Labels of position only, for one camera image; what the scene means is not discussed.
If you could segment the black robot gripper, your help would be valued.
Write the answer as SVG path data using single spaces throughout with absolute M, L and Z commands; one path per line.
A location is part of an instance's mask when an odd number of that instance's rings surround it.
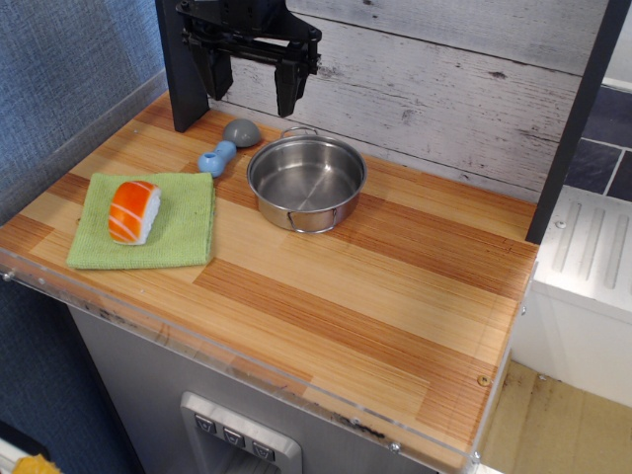
M 307 75 L 318 71 L 322 33 L 283 1 L 181 1 L 188 47 L 207 95 L 221 100 L 233 84 L 231 57 L 276 66 L 277 114 L 294 113 Z

